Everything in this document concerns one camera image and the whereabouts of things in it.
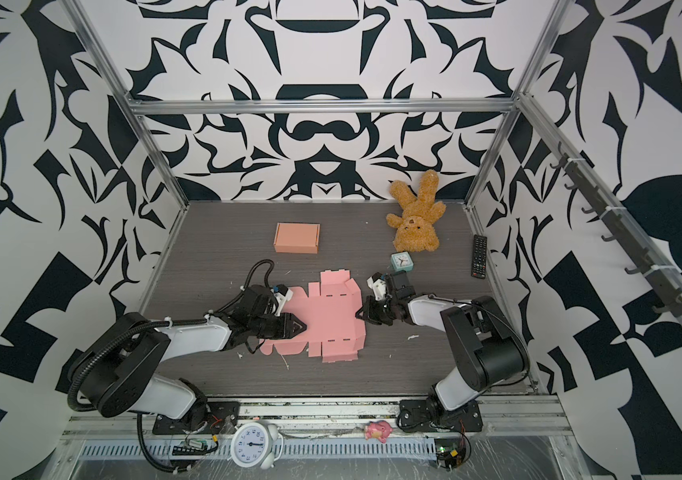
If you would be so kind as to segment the pink cardboard box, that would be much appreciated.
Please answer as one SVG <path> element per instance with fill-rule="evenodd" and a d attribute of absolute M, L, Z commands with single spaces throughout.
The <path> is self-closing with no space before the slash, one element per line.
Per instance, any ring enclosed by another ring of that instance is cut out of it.
<path fill-rule="evenodd" d="M 354 361 L 364 348 L 366 323 L 356 317 L 362 294 L 348 270 L 326 270 L 307 288 L 292 287 L 284 311 L 306 324 L 300 335 L 287 340 L 267 340 L 260 352 L 270 355 L 320 357 L 325 363 Z"/>

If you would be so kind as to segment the orange cardboard box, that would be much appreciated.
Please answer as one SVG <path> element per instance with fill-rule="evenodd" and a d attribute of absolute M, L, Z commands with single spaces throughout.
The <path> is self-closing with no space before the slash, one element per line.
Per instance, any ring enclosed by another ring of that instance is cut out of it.
<path fill-rule="evenodd" d="M 317 254 L 320 239 L 319 224 L 278 223 L 273 247 L 277 253 Z"/>

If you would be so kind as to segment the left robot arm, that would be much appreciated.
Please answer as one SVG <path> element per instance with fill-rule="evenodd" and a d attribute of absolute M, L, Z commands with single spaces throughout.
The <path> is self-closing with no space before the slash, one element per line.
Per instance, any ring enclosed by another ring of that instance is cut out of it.
<path fill-rule="evenodd" d="M 67 405 L 104 418 L 135 414 L 138 445 L 147 463 L 166 474 L 187 473 L 195 460 L 163 463 L 150 452 L 143 418 L 162 416 L 194 435 L 210 426 L 213 414 L 196 385 L 164 377 L 158 366 L 195 353 L 232 350 L 252 338 L 265 342 L 299 336 L 307 326 L 286 311 L 292 296 L 283 284 L 255 284 L 247 278 L 232 300 L 197 318 L 149 320 L 138 312 L 126 313 L 69 367 Z"/>

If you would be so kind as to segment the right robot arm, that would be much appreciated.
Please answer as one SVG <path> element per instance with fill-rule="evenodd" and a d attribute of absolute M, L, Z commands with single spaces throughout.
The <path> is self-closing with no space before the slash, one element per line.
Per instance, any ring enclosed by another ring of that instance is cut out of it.
<path fill-rule="evenodd" d="M 403 400 L 396 417 L 404 432 L 480 431 L 477 399 L 494 386 L 530 372 L 523 341 L 496 300 L 419 295 L 407 273 L 376 273 L 367 279 L 372 294 L 355 317 L 372 325 L 396 320 L 446 334 L 455 367 L 423 400 Z"/>

